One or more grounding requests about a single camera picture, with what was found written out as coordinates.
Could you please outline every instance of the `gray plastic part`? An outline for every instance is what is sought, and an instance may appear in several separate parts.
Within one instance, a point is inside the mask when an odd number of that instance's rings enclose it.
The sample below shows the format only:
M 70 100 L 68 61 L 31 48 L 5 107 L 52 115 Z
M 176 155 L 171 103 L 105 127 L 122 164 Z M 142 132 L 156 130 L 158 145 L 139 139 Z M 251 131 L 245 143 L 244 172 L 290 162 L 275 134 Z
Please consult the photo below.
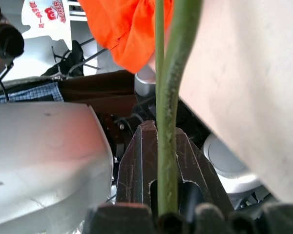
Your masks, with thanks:
M 155 95 L 155 73 L 148 66 L 144 66 L 141 71 L 135 74 L 135 91 L 144 98 Z
M 252 173 L 214 134 L 203 145 L 205 157 L 212 163 L 228 194 L 239 194 L 261 186 Z
M 111 149 L 93 110 L 0 105 L 0 234 L 64 234 L 110 194 Z

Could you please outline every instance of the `brown surface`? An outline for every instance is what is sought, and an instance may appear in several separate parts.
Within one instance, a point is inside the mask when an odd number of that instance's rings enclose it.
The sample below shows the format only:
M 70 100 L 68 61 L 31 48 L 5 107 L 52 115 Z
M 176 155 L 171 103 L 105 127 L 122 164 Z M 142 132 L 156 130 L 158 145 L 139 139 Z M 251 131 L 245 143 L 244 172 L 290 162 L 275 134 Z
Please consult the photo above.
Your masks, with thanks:
M 126 117 L 136 103 L 134 75 L 122 70 L 59 82 L 66 102 L 85 103 L 95 112 Z

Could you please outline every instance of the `beige surface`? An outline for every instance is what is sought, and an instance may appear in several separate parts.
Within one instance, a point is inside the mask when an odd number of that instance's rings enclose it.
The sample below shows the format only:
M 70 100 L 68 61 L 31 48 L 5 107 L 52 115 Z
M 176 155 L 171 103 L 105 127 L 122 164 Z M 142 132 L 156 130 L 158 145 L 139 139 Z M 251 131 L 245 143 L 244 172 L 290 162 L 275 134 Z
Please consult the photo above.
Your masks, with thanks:
M 293 0 L 206 0 L 180 97 L 293 202 Z

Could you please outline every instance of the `white plastic cover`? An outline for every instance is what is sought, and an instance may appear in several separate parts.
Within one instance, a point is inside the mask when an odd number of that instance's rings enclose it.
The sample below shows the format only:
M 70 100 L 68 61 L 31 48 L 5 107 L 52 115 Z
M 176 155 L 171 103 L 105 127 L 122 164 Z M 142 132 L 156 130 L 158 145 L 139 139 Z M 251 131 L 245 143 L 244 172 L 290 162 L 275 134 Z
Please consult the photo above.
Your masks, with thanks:
M 25 0 L 21 11 L 21 22 L 30 29 L 22 35 L 24 39 L 50 36 L 63 39 L 72 49 L 69 6 L 66 0 Z
M 112 153 L 86 105 L 0 105 L 0 234 L 64 234 L 110 194 Z

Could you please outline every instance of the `red logo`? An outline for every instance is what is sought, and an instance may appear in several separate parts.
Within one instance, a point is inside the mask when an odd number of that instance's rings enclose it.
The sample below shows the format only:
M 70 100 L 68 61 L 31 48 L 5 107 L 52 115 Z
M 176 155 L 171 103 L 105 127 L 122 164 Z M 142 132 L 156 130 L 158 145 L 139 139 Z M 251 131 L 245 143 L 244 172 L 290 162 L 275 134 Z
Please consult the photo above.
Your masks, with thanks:
M 56 20 L 58 18 L 58 12 L 53 7 L 48 7 L 44 10 L 48 15 L 49 20 Z

